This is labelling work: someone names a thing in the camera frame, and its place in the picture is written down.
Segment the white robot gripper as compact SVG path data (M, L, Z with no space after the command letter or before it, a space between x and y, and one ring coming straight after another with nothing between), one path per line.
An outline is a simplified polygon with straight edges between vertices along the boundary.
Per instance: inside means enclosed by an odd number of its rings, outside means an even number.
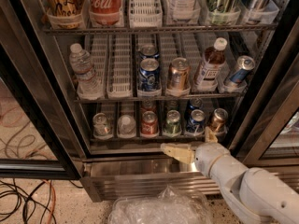
M188 144L162 143L161 151L182 163L191 164L194 162L197 170L209 177L214 163L222 156L230 154L226 147L217 142L216 134L209 127L205 127L205 143L196 149L195 154Z

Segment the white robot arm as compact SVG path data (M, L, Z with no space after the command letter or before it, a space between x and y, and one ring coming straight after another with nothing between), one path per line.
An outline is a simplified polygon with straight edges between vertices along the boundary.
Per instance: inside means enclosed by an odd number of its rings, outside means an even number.
M161 144L164 154L194 164L220 188L233 213L244 224L299 224L299 194L263 168L249 168L214 140L197 148L188 144Z

